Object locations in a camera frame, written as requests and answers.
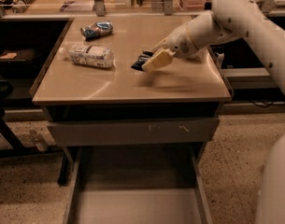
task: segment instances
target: white robotic arm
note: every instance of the white robotic arm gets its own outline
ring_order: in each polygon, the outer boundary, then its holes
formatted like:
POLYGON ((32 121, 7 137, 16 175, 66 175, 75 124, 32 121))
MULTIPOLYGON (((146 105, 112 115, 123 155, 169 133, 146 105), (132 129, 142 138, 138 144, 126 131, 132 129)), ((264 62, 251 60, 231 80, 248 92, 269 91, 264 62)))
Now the white robotic arm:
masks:
POLYGON ((212 10, 176 28, 134 69, 151 72, 200 49, 244 38, 285 94, 285 31, 271 22, 254 0, 213 0, 212 10))

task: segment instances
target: terrazzo floor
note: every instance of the terrazzo floor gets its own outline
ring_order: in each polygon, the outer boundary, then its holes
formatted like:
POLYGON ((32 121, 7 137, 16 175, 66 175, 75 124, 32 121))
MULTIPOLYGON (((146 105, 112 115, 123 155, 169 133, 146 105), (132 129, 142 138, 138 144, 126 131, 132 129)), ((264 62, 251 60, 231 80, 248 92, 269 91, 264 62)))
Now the terrazzo floor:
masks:
MULTIPOLYGON (((55 145, 40 111, 7 113, 5 120, 28 147, 36 129, 55 145)), ((199 167, 215 224, 254 222, 264 163, 285 133, 285 106, 227 105, 199 167)), ((2 137, 0 148, 11 148, 2 137)), ((0 223, 62 223, 69 191, 59 186, 63 153, 0 159, 0 223)))

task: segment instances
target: floor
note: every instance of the floor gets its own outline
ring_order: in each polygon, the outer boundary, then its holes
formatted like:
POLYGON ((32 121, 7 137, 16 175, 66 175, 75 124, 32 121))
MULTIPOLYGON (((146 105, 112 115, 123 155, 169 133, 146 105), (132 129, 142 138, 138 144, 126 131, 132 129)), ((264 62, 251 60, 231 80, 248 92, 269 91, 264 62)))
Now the floor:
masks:
MULTIPOLYGON (((26 146, 30 130, 55 145, 39 110, 8 112, 5 121, 26 146)), ((253 223, 264 162, 285 133, 285 105, 227 105, 199 167, 215 224, 253 223)), ((10 148, 2 137, 0 148, 10 148)), ((62 223, 69 186, 57 184, 62 153, 0 159, 0 223, 62 223)))

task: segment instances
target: drawer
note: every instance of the drawer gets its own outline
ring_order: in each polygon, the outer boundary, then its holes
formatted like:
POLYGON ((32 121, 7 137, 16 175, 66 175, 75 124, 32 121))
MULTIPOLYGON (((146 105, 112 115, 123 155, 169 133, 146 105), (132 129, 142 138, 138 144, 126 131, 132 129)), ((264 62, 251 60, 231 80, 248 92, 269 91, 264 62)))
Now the drawer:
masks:
POLYGON ((79 150, 64 224, 212 223, 192 146, 79 150))
POLYGON ((207 142, 218 117, 49 122, 60 147, 207 142))

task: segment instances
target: open drawer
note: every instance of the open drawer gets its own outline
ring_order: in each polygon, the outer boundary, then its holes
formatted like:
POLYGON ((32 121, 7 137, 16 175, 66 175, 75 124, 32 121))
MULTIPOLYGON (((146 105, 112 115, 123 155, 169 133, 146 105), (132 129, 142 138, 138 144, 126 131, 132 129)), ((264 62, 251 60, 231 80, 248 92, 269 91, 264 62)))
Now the open drawer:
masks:
POLYGON ((212 223, 192 145, 84 147, 64 223, 212 223))

